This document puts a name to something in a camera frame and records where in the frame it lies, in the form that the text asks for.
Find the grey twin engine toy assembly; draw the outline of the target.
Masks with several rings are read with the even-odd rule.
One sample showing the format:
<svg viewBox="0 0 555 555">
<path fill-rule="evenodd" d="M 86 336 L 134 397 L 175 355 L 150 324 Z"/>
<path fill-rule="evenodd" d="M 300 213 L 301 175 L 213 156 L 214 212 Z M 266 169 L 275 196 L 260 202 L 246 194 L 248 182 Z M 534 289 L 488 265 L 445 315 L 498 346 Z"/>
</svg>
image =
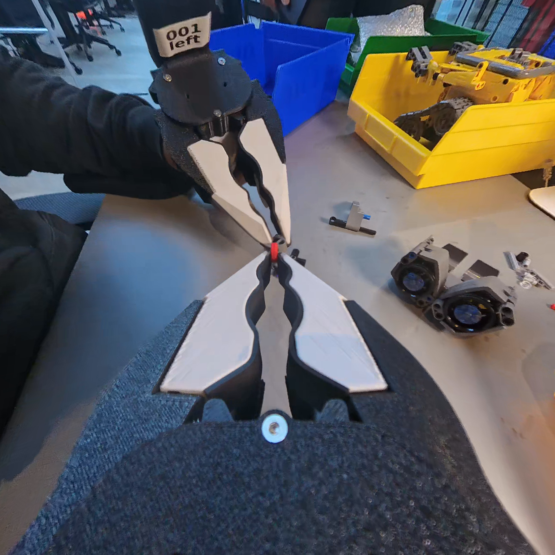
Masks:
<svg viewBox="0 0 555 555">
<path fill-rule="evenodd" d="M 452 244 L 437 246 L 429 236 L 391 271 L 398 296 L 437 329 L 459 337 L 490 334 L 515 324 L 516 291 L 500 271 L 476 260 L 462 276 L 456 267 L 468 253 Z"/>
</svg>

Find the blue-grey cloth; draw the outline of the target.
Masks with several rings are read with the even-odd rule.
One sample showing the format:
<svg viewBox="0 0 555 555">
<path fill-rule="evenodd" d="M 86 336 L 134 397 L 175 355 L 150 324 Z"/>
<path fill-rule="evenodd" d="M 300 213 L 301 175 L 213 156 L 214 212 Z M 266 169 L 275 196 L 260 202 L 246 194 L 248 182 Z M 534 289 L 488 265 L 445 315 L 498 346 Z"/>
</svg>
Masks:
<svg viewBox="0 0 555 555">
<path fill-rule="evenodd" d="M 15 199 L 20 209 L 54 214 L 67 222 L 90 231 L 103 203 L 104 194 L 52 193 Z"/>
</svg>

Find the blue storage bin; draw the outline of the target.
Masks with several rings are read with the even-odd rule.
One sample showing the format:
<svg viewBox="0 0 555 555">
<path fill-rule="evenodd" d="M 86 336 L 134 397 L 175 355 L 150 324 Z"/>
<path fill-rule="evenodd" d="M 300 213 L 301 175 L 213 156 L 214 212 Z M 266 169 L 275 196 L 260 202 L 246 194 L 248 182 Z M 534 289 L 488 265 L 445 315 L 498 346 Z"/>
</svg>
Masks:
<svg viewBox="0 0 555 555">
<path fill-rule="evenodd" d="M 240 60 L 272 97 L 288 135 L 334 101 L 350 33 L 262 21 L 213 31 L 210 48 Z"/>
</svg>

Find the person's left forearm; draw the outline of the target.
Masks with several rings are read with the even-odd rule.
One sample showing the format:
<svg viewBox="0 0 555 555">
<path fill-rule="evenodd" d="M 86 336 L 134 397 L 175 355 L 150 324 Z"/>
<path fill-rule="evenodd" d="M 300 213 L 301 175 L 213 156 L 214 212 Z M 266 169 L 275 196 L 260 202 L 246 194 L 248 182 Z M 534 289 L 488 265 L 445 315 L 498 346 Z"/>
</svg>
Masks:
<svg viewBox="0 0 555 555">
<path fill-rule="evenodd" d="M 8 55 L 1 60 L 1 172 L 62 174 L 75 193 L 184 195 L 194 182 L 168 163 L 157 115 L 135 96 L 76 88 Z"/>
</svg>

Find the grey desk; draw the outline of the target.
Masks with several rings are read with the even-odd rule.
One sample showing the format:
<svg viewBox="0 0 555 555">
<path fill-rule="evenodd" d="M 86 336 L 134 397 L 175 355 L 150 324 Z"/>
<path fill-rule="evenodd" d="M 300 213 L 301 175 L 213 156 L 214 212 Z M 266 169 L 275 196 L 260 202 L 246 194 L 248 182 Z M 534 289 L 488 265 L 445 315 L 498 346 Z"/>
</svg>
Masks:
<svg viewBox="0 0 555 555">
<path fill-rule="evenodd" d="M 503 252 L 554 283 L 554 220 L 512 176 L 415 190 L 356 135 L 334 102 L 286 137 L 293 247 L 427 369 L 483 471 L 536 551 L 554 554 L 554 291 L 518 287 L 508 330 L 457 338 L 396 296 L 390 271 L 428 236 L 512 283 Z M 329 225 L 356 201 L 375 236 Z M 108 196 L 1 440 L 1 554 L 37 517 L 103 390 L 142 345 L 260 246 L 197 198 Z"/>
</svg>

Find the yellow storage bin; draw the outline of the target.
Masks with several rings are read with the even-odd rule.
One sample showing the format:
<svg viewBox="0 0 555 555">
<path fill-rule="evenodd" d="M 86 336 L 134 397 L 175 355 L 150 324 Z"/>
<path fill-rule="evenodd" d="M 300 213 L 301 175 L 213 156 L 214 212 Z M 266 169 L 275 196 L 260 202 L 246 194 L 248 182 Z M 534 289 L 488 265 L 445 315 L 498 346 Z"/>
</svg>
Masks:
<svg viewBox="0 0 555 555">
<path fill-rule="evenodd" d="M 554 159 L 551 98 L 470 107 L 433 149 L 394 120 L 437 102 L 439 84 L 416 79 L 406 53 L 368 54 L 350 97 L 356 134 L 415 189 L 514 174 Z"/>
</svg>

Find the scattered small building pieces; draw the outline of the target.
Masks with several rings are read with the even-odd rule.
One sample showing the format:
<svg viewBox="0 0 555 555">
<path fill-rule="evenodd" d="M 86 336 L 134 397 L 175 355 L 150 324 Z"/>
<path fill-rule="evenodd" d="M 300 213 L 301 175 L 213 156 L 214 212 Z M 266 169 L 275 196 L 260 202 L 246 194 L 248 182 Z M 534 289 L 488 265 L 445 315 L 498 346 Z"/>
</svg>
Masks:
<svg viewBox="0 0 555 555">
<path fill-rule="evenodd" d="M 554 291 L 554 285 L 546 277 L 539 274 L 531 267 L 531 258 L 528 253 L 521 251 L 515 254 L 511 251 L 503 252 L 504 259 L 510 270 L 515 274 L 516 283 L 507 286 L 507 303 L 514 305 L 517 300 L 517 288 L 520 286 L 525 290 L 531 288 L 542 288 Z"/>
</svg>

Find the bubble wrap sheet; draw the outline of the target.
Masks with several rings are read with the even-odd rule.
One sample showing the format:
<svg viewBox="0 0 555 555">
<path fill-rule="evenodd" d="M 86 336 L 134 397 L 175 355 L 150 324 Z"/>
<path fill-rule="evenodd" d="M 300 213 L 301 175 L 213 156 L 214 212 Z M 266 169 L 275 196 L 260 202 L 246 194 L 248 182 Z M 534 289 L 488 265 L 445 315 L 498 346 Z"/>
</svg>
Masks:
<svg viewBox="0 0 555 555">
<path fill-rule="evenodd" d="M 430 36 L 425 29 L 424 8 L 410 4 L 379 16 L 357 17 L 355 52 L 391 53 L 409 49 L 413 38 Z"/>
</svg>

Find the black connector with blue pins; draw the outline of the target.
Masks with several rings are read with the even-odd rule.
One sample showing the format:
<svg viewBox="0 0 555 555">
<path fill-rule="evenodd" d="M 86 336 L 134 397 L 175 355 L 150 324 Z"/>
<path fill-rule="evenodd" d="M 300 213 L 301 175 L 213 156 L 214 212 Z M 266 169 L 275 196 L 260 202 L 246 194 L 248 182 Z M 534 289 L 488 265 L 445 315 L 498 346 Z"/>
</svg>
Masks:
<svg viewBox="0 0 555 555">
<path fill-rule="evenodd" d="M 277 252 L 275 252 L 274 254 L 271 254 L 271 275 L 272 276 L 279 276 L 279 254 Z M 306 259 L 303 259 L 300 257 L 300 250 L 295 248 L 293 249 L 289 254 L 290 258 L 292 260 L 295 260 L 298 264 L 300 264 L 302 267 L 306 266 Z"/>
</svg>

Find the white rounded board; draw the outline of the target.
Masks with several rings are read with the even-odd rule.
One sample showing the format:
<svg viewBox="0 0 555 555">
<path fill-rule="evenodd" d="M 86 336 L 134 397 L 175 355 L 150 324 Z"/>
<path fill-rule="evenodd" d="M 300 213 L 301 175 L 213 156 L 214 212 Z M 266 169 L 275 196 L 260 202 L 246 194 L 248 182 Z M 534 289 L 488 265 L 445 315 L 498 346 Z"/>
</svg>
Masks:
<svg viewBox="0 0 555 555">
<path fill-rule="evenodd" d="M 555 219 L 554 195 L 555 187 L 545 186 L 541 188 L 531 189 L 528 193 L 528 200 L 533 206 L 544 212 L 545 215 L 549 216 L 552 219 Z"/>
</svg>

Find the black office chair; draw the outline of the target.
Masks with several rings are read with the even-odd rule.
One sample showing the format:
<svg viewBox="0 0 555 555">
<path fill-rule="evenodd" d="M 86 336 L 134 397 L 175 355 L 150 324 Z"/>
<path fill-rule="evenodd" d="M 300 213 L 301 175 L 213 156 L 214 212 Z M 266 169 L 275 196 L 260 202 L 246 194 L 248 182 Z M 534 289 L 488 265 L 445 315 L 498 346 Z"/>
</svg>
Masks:
<svg viewBox="0 0 555 555">
<path fill-rule="evenodd" d="M 64 9 L 75 19 L 75 41 L 78 51 L 82 52 L 89 62 L 94 60 L 92 55 L 93 44 L 107 47 L 121 57 L 119 48 L 110 43 L 106 38 L 103 23 L 110 29 L 118 26 L 122 33 L 125 32 L 122 24 L 114 19 L 108 1 L 61 1 Z"/>
</svg>

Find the grey beam with black axle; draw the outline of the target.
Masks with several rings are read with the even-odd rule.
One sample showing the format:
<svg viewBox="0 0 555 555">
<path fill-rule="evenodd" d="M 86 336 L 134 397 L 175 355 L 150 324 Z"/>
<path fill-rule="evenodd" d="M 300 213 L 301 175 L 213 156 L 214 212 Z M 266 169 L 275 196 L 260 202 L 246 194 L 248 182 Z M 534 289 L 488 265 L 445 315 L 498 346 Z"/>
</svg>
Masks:
<svg viewBox="0 0 555 555">
<path fill-rule="evenodd" d="M 360 209 L 360 204 L 356 201 L 353 201 L 351 204 L 350 212 L 348 214 L 348 218 L 346 220 L 341 220 L 337 217 L 330 217 L 329 225 L 351 232 L 360 232 L 369 236 L 375 236 L 375 230 L 364 226 L 364 222 L 367 220 L 370 220 L 370 215 L 365 214 Z"/>
</svg>

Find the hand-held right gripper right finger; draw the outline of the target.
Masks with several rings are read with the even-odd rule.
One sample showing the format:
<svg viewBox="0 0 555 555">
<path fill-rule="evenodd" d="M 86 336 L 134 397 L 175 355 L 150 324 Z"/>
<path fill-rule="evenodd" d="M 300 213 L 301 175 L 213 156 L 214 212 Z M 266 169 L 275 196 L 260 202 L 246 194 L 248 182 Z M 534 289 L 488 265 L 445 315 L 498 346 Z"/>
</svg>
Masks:
<svg viewBox="0 0 555 555">
<path fill-rule="evenodd" d="M 287 254 L 278 277 L 291 325 L 290 354 L 301 369 L 346 393 L 385 391 L 387 382 L 347 309 L 347 298 Z"/>
</svg>

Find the red and blue parts drawers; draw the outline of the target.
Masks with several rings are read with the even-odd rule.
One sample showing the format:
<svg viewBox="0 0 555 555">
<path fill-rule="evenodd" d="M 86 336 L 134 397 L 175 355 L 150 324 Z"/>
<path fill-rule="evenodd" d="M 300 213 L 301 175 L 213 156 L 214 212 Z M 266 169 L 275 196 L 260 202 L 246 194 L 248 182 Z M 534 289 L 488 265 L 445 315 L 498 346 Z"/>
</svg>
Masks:
<svg viewBox="0 0 555 555">
<path fill-rule="evenodd" d="M 554 1 L 496 1 L 485 32 L 487 47 L 539 53 L 554 32 Z"/>
</svg>

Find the green storage bin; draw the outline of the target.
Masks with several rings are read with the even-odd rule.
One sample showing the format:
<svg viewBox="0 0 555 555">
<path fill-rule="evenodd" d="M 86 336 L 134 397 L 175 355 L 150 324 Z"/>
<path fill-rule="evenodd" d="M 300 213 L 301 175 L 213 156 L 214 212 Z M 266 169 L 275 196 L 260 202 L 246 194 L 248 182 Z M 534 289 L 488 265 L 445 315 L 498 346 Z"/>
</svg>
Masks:
<svg viewBox="0 0 555 555">
<path fill-rule="evenodd" d="M 360 56 L 357 62 L 350 59 L 346 62 L 339 88 L 343 93 L 351 95 L 364 65 L 364 59 L 368 54 L 401 53 L 423 45 L 426 45 L 431 52 L 445 51 L 449 50 L 454 42 L 468 41 L 480 45 L 489 38 L 489 34 L 484 31 L 453 25 L 433 18 L 427 20 L 424 27 L 428 33 L 425 36 L 371 36 L 362 39 L 359 24 L 355 18 L 329 18 L 326 30 L 354 34 L 355 39 L 361 39 Z"/>
</svg>

